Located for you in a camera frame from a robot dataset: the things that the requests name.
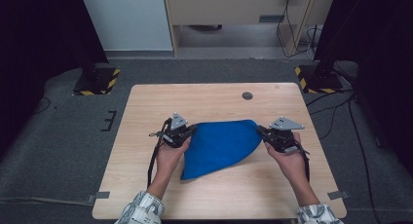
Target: blue cloth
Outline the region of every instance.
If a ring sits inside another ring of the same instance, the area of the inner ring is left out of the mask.
[[[185,152],[182,180],[230,167],[251,154],[262,137],[252,120],[197,124]]]

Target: white wall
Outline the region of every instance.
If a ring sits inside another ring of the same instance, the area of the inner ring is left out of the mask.
[[[172,51],[164,0],[84,0],[105,51]]]

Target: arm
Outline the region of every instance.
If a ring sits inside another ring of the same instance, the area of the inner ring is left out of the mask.
[[[125,207],[121,218],[115,224],[161,224],[160,216],[165,210],[161,200],[179,159],[189,147],[190,140],[189,137],[180,148],[171,148],[166,144],[159,148],[156,157],[157,171],[151,185],[146,191],[136,195],[133,202]]]
[[[294,137],[301,142],[300,134],[294,133]],[[289,153],[279,153],[269,143],[265,143],[268,154],[273,157],[283,175],[288,179],[294,191],[297,203],[297,216],[299,223],[313,223],[324,221],[331,223],[339,221],[326,204],[321,204],[306,177],[303,156],[296,150]]]

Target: patterned sleeve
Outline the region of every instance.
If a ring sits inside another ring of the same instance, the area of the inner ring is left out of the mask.
[[[300,224],[344,224],[334,216],[333,211],[327,204],[300,206],[297,208],[297,218]]]
[[[142,191],[124,208],[115,224],[161,224],[160,217],[164,211],[161,200]]]

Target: tripod base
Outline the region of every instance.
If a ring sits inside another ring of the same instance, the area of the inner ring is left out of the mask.
[[[79,78],[75,88],[74,95],[94,95],[94,94],[109,94],[115,85],[121,70],[117,68],[98,68],[96,70],[98,78],[96,81],[90,81],[85,74]]]
[[[304,93],[337,93],[343,91],[343,85],[335,74],[328,74],[325,78],[315,76],[316,66],[300,65],[295,68]]]

